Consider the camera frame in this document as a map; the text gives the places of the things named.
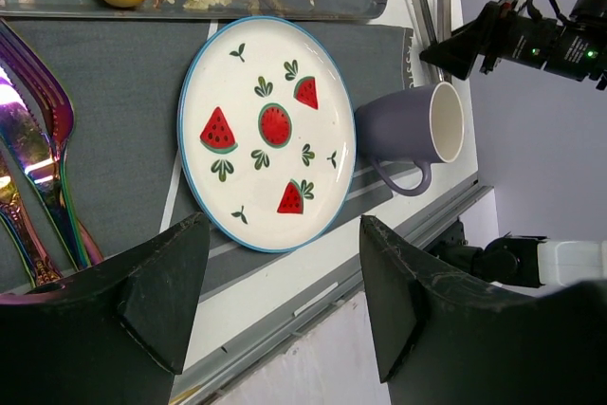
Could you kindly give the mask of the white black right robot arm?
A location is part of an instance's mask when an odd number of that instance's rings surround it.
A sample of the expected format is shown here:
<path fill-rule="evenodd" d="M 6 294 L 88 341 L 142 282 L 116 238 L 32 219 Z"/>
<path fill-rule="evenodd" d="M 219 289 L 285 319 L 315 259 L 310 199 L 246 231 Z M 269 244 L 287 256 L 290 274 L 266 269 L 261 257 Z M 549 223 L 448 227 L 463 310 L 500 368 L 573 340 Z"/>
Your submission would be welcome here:
<path fill-rule="evenodd" d="M 451 0 L 439 0 L 440 35 L 420 54 L 444 74 L 466 80 L 478 58 L 483 74 L 502 60 L 606 88 L 606 0 L 577 0 L 569 15 L 557 0 L 497 0 L 451 28 Z M 441 243 L 432 254 L 486 282 L 539 288 L 606 276 L 606 244 L 506 235 L 485 248 Z"/>

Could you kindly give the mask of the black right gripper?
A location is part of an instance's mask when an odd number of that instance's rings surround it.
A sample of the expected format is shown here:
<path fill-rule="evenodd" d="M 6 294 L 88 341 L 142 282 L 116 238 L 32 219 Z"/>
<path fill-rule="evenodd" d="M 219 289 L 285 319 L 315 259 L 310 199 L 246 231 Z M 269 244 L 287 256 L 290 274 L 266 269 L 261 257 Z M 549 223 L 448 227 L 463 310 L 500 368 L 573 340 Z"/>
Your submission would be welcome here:
<path fill-rule="evenodd" d="M 419 58 L 459 80 L 466 80 L 479 53 L 480 71 L 502 60 L 606 89 L 606 0 L 577 0 L 569 16 L 556 0 L 500 0 L 485 5 L 479 18 L 430 45 Z"/>

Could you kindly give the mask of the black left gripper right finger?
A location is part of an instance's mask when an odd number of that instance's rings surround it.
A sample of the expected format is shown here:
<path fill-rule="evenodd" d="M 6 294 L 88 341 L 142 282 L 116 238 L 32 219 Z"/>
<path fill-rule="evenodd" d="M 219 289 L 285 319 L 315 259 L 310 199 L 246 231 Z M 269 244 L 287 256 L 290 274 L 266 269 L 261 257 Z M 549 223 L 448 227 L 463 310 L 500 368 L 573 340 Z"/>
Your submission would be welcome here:
<path fill-rule="evenodd" d="M 606 284 L 530 297 L 409 244 L 374 216 L 359 259 L 381 382 L 394 404 L 602 404 Z"/>

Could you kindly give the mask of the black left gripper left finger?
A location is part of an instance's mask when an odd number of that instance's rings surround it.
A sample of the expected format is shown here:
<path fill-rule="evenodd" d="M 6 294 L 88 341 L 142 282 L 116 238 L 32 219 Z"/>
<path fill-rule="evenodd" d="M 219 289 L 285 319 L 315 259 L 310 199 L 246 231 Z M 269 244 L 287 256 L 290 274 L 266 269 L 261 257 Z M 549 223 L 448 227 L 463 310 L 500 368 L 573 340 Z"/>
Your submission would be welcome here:
<path fill-rule="evenodd" d="M 165 404 L 183 372 L 210 250 L 197 212 L 149 241 L 1 298 L 5 404 Z"/>

